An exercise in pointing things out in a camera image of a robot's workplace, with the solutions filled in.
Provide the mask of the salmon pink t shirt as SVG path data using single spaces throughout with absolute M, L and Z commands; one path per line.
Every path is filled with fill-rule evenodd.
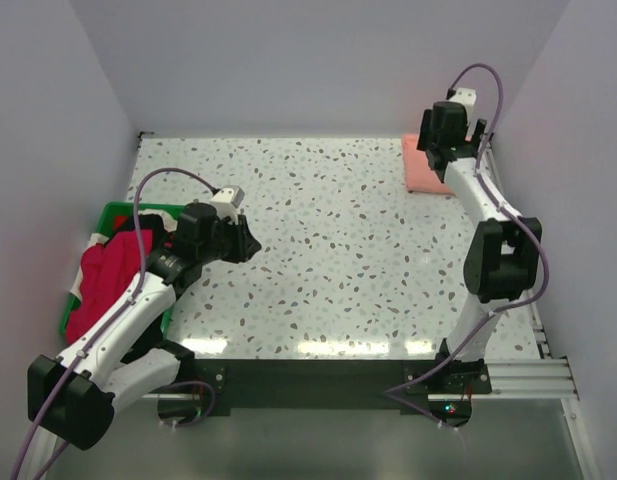
M 425 153 L 417 149 L 418 140 L 418 134 L 406 134 L 401 140 L 406 190 L 409 193 L 453 195 L 454 192 L 430 169 Z

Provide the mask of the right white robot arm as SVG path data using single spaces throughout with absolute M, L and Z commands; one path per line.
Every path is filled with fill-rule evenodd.
M 417 149 L 455 194 L 474 227 L 463 263 L 468 296 L 433 369 L 436 386 L 457 392 L 469 380 L 465 364 L 481 362 L 502 314 L 524 304 L 536 281 L 542 226 L 511 207 L 477 165 L 477 141 L 467 137 L 468 110 L 444 100 L 424 111 Z

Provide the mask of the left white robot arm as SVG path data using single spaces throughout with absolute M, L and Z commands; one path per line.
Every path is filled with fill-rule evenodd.
M 27 372 L 28 418 L 81 450 L 93 447 L 116 414 L 154 390 L 184 392 L 197 382 L 195 355 L 170 340 L 123 363 L 144 331 L 169 310 L 214 261 L 244 263 L 258 251 L 236 201 L 191 203 L 174 233 L 144 257 L 129 287 L 57 357 L 37 357 Z

